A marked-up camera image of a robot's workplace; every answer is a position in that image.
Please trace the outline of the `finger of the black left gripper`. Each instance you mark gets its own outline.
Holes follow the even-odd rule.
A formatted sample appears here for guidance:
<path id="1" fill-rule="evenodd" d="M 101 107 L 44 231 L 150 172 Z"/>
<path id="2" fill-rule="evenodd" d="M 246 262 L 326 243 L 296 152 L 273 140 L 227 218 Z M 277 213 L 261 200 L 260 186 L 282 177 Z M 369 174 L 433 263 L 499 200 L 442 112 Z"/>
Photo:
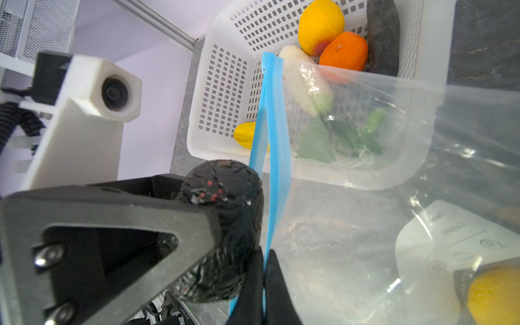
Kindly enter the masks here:
<path id="1" fill-rule="evenodd" d="M 171 234 L 178 245 L 108 272 L 99 230 Z M 214 213 L 172 200 L 90 186 L 13 194 L 1 201 L 1 321 L 122 324 L 220 240 Z"/>
<path id="2" fill-rule="evenodd" d="M 90 184 L 90 186 L 103 188 L 112 192 L 126 192 L 138 196 L 174 200 L 180 192 L 185 179 L 183 176 L 162 174 L 130 180 Z"/>

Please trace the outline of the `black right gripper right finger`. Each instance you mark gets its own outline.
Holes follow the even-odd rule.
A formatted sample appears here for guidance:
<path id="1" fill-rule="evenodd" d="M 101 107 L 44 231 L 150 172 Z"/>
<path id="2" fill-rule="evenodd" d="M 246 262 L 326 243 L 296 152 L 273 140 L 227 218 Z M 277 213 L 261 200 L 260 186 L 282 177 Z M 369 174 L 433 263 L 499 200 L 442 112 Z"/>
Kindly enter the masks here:
<path id="1" fill-rule="evenodd" d="M 302 325 L 294 308 L 275 250 L 268 253 L 264 273 L 264 324 Z"/>

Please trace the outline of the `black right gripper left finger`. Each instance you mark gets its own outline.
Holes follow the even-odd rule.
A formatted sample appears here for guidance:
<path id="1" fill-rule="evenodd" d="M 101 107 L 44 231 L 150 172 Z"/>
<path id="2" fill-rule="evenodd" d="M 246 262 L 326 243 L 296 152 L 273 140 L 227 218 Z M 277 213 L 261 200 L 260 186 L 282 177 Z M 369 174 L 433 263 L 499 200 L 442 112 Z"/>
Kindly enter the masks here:
<path id="1" fill-rule="evenodd" d="M 262 325 L 264 323 L 264 256 L 254 252 L 245 281 L 227 325 Z"/>

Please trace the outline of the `dark round avocado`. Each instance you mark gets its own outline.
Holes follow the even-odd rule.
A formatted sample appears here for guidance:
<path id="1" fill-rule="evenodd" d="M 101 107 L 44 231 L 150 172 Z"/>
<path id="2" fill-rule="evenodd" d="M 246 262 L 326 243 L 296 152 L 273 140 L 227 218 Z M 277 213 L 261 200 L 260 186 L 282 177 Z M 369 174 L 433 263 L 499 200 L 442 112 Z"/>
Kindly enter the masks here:
<path id="1" fill-rule="evenodd" d="M 234 299 L 259 248 L 264 215 L 261 177 L 242 162 L 206 161 L 188 173 L 176 200 L 215 211 L 222 241 L 173 285 L 173 294 L 192 303 Z"/>

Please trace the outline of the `clear zip bag blue zipper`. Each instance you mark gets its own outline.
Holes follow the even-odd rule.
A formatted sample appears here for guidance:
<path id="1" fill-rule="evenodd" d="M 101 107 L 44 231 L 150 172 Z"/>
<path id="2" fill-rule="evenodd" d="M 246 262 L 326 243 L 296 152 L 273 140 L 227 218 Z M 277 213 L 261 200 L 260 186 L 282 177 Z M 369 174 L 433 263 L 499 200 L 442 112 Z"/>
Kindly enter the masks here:
<path id="1" fill-rule="evenodd" d="M 385 110 L 383 153 L 401 131 L 395 77 L 316 65 L 333 115 L 365 124 Z M 293 177 L 297 133 L 311 120 L 287 89 L 284 60 L 265 53 L 250 165 L 269 172 L 268 253 L 275 250 L 303 324 L 476 324 L 469 287 L 493 269 L 519 270 L 519 93 L 407 80 L 412 107 L 433 106 L 425 162 L 403 184 L 360 190 Z M 352 157 L 336 155 L 337 161 Z"/>

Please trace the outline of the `white perforated plastic basket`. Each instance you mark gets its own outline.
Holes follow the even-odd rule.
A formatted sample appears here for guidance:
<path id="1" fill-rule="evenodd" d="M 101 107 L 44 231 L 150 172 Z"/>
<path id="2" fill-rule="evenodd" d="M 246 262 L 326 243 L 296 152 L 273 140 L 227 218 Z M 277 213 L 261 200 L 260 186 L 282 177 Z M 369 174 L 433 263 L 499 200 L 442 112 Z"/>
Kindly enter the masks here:
<path id="1" fill-rule="evenodd" d="M 188 152 L 205 160 L 249 162 L 250 151 L 234 139 L 241 123 L 256 119 L 264 52 L 279 53 L 297 43 L 306 0 L 233 1 L 211 23 L 200 55 L 187 135 Z M 349 158 L 326 166 L 293 161 L 292 176 L 360 190 L 386 190 L 409 180 L 425 162 L 432 127 L 420 131 L 414 116 L 433 120 L 433 106 L 414 108 L 407 80 L 445 85 L 455 17 L 454 1 L 397 1 L 399 72 L 390 80 L 405 101 L 402 130 L 389 137 L 380 158 Z"/>

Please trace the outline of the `small yellow lemon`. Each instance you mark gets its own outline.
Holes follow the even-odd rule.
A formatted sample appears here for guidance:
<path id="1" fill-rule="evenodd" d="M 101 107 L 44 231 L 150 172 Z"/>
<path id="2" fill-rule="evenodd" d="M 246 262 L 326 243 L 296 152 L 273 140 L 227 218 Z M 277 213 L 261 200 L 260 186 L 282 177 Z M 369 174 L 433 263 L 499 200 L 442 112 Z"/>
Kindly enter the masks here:
<path id="1" fill-rule="evenodd" d="M 518 324 L 519 270 L 493 269 L 476 277 L 467 305 L 476 324 Z"/>

